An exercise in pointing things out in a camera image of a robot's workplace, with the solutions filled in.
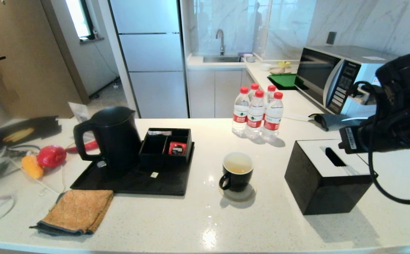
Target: black cup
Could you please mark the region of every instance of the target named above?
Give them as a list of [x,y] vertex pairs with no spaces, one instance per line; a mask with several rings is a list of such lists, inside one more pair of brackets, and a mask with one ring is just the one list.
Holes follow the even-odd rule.
[[219,181],[219,187],[223,190],[241,192],[252,178],[254,164],[248,155],[234,152],[225,156],[222,167],[224,175]]
[[[81,158],[85,161],[105,161],[109,176],[120,176],[137,164],[142,142],[134,124],[134,114],[134,110],[126,107],[107,108],[76,125],[73,133]],[[100,154],[86,153],[83,134],[87,131],[93,132]]]

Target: microwave control panel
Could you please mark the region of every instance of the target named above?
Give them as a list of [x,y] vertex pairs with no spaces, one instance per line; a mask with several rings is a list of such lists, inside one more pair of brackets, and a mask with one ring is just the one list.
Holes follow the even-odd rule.
[[335,114],[339,114],[343,105],[345,105],[347,98],[347,89],[354,84],[358,71],[360,70],[360,64],[356,64],[350,61],[345,61],[342,70],[335,85],[335,89],[332,91],[331,101],[328,108]]

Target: tissue slot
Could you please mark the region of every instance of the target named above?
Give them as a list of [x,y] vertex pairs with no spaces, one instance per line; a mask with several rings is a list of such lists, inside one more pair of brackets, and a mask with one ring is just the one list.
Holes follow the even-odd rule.
[[326,147],[326,156],[330,159],[330,161],[337,167],[346,166],[346,164],[338,157],[337,154],[332,150],[330,147]]

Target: faucet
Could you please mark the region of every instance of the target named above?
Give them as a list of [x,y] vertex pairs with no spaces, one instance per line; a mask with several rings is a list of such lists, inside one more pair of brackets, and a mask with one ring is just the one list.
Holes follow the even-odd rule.
[[218,32],[216,33],[216,39],[219,38],[219,34],[221,34],[221,56],[223,56],[224,53],[225,53],[225,47],[224,47],[224,31],[222,31],[222,29],[218,29]]

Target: refrigerator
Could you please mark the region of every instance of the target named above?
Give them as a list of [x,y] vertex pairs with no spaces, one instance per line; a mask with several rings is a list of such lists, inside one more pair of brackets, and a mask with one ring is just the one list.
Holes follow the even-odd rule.
[[177,0],[110,0],[142,118],[188,118]]

